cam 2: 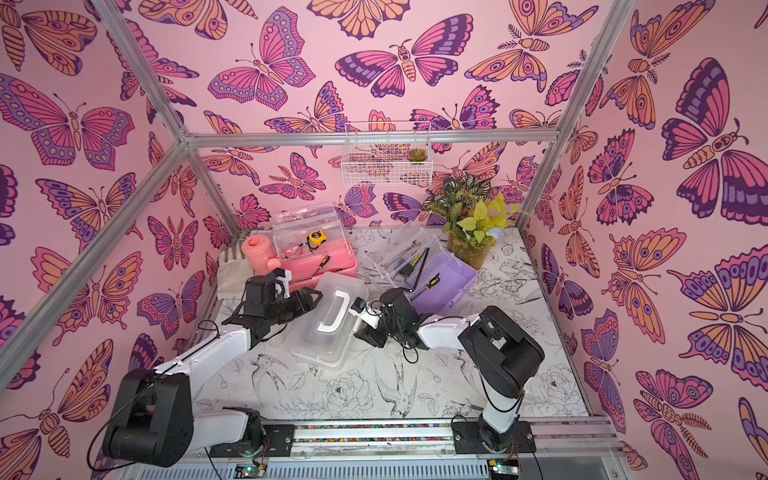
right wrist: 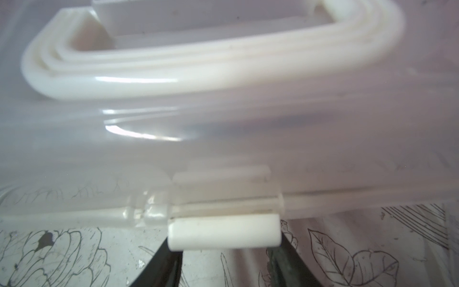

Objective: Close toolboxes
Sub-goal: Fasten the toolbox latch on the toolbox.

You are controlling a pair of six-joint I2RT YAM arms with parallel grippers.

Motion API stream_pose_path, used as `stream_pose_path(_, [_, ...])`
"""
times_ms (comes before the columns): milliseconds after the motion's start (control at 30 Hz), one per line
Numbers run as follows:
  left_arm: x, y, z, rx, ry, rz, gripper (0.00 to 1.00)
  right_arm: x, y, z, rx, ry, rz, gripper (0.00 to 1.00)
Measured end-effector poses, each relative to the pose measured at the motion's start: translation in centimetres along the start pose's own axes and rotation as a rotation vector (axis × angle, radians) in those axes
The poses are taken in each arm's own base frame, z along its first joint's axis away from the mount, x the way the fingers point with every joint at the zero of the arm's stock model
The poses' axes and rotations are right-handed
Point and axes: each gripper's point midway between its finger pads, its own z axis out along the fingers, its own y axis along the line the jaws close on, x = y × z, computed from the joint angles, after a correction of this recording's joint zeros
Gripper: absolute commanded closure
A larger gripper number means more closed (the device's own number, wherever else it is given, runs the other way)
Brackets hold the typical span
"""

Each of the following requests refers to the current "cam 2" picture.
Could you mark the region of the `white clear toolbox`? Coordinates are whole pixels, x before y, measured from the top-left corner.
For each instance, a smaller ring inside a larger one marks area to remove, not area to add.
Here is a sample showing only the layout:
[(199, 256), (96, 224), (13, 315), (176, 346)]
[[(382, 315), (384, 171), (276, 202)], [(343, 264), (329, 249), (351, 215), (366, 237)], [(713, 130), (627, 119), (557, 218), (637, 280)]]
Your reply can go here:
[(359, 323), (353, 304), (367, 298), (368, 288), (359, 278), (327, 273), (316, 290), (322, 297), (312, 311), (291, 323), (286, 344), (299, 359), (336, 368), (343, 363)]

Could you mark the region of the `purple toolbox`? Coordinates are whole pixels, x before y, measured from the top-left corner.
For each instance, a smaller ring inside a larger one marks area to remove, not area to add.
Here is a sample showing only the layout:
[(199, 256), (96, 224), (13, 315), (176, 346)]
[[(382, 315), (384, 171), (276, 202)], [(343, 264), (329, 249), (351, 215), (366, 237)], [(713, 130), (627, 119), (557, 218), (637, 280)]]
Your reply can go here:
[[(410, 292), (418, 271), (420, 254), (430, 249), (418, 287)], [(456, 258), (438, 235), (410, 222), (362, 249), (363, 265), (393, 288), (403, 288), (420, 314), (446, 314), (466, 294), (477, 271)], [(440, 282), (426, 290), (426, 283), (440, 274)]]

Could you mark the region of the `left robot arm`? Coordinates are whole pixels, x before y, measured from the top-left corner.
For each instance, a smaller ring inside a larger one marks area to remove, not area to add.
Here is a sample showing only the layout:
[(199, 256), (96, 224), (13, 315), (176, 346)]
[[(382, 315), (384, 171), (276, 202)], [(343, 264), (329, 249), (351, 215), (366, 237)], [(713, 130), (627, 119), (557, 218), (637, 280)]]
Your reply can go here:
[(241, 456), (267, 445), (261, 414), (244, 407), (197, 413), (194, 397), (224, 366), (269, 339), (276, 326), (315, 310), (321, 291), (289, 287), (291, 273), (275, 269), (250, 277), (232, 313), (213, 325), (211, 336), (152, 370), (137, 368), (119, 386), (109, 420), (92, 443), (116, 468), (134, 464), (171, 467), (185, 455), (227, 446)]

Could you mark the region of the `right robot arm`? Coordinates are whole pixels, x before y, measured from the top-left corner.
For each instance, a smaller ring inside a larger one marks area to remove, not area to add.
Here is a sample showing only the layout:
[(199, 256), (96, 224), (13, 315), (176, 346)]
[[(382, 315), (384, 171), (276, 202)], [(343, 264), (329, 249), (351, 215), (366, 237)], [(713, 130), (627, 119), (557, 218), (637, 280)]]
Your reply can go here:
[(421, 314), (403, 290), (393, 288), (371, 302), (355, 298), (347, 312), (360, 322), (355, 337), (373, 347), (382, 348), (393, 340), (416, 353), (466, 352), (486, 398), (479, 438), (491, 452), (512, 446), (525, 387), (538, 373), (545, 352), (505, 311), (491, 305), (470, 316)]

